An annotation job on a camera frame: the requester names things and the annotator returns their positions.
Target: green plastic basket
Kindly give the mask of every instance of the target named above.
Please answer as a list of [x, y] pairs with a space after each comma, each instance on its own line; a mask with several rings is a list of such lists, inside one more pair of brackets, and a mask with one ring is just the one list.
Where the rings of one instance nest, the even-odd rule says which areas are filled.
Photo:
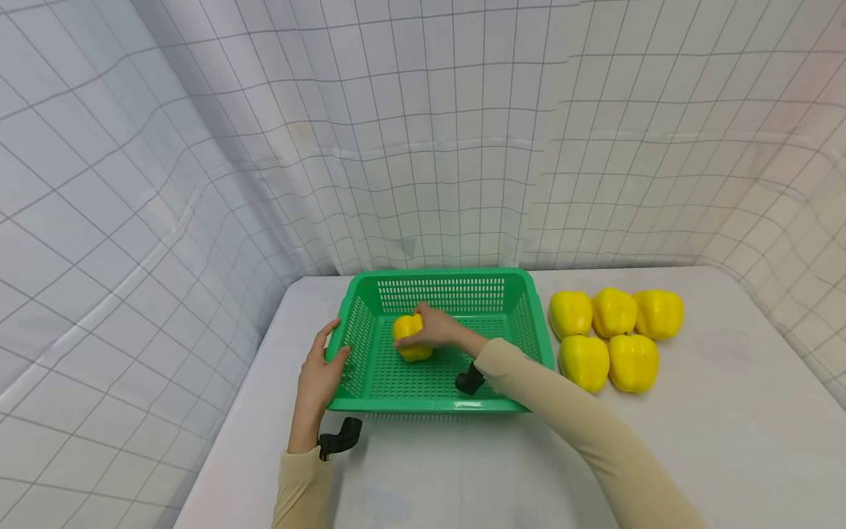
[[515, 412], [525, 408], [485, 383], [472, 397], [455, 388], [470, 358], [451, 348], [409, 364], [393, 348], [393, 322], [420, 301], [487, 338], [505, 338], [530, 358], [555, 368], [546, 319], [530, 275], [518, 268], [391, 270], [353, 278], [327, 358], [351, 353], [329, 405], [336, 411]]

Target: bell pepper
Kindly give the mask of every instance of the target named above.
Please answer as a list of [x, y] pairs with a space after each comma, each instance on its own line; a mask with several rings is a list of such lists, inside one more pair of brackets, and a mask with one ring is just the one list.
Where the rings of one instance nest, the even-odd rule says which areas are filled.
[[637, 303], [637, 332], [652, 339], [670, 339], [684, 319], [682, 299], [675, 292], [644, 290], [634, 295]]
[[549, 324], [559, 340], [591, 330], [593, 307], [584, 292], [557, 292], [549, 300]]
[[631, 295], [617, 289], [602, 289], [593, 296], [593, 329], [603, 338], [635, 330], [637, 304]]
[[611, 356], [611, 382], [620, 391], [643, 393], [652, 387], [658, 374], [658, 348], [646, 336], [615, 336], [608, 344]]
[[[393, 339], [398, 340], [417, 334], [423, 330], [423, 316], [420, 314], [400, 316], [393, 322]], [[425, 345], [411, 345], [400, 347], [397, 352], [407, 362], [419, 362], [428, 360], [431, 356], [432, 347]]]
[[564, 376], [588, 393], [602, 389], [608, 378], [608, 348], [596, 336], [565, 337], [558, 362]]

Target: long sleeve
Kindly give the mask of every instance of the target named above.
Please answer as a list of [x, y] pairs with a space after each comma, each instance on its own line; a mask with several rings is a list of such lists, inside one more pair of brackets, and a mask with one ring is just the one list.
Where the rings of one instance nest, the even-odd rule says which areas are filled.
[[331, 489], [332, 465], [320, 460], [320, 448], [307, 454], [285, 452], [272, 529], [323, 529]]
[[621, 529], [705, 528], [643, 441], [565, 377], [493, 339], [475, 361], [489, 384], [540, 416], [587, 461]]

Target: white backdrop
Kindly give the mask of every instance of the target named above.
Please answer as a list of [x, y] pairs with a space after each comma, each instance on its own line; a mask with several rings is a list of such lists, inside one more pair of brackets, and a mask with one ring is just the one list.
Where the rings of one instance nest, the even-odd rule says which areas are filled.
[[840, 0], [0, 0], [0, 527], [172, 524], [305, 274], [707, 263], [846, 405], [845, 58]]

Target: table surface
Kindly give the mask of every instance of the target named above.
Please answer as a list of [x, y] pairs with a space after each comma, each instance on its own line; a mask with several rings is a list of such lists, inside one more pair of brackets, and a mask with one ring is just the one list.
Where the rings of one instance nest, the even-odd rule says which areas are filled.
[[[711, 528], [843, 527], [846, 414], [734, 280], [709, 267], [532, 277], [544, 310], [559, 290], [681, 295], [684, 327], [659, 344], [652, 390], [633, 396], [607, 383], [598, 398]], [[303, 278], [288, 290], [178, 529], [270, 526], [299, 366], [350, 279]], [[346, 415], [327, 413], [324, 431]], [[334, 456], [329, 526], [616, 527], [584, 461], [531, 414], [360, 417], [359, 445]]]

